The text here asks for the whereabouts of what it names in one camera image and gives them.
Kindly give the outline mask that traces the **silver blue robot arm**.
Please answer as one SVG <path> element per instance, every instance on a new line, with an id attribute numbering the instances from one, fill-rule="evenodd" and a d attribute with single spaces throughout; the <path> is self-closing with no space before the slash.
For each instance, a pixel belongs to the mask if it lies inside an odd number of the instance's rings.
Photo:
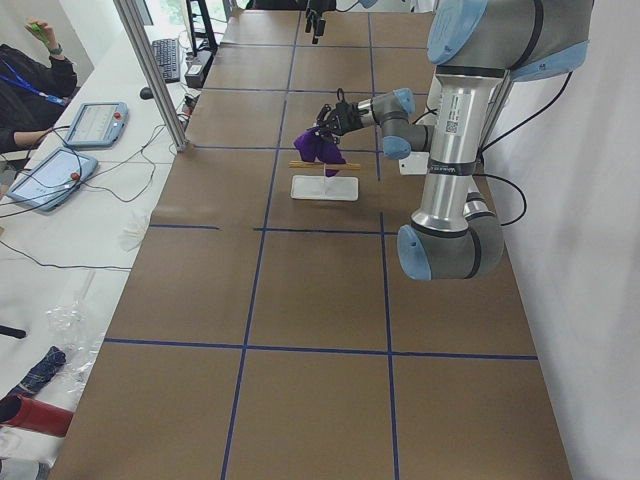
<path id="1" fill-rule="evenodd" d="M 407 88 L 324 107 L 316 124 L 326 139 L 377 125 L 385 156 L 429 155 L 421 205 L 398 231 L 408 277 L 468 279 L 499 264 L 501 226 L 472 179 L 491 93 L 504 78 L 540 80 L 581 66 L 592 9 L 590 1 L 442 1 L 427 43 L 441 87 L 434 125 L 410 123 Z"/>

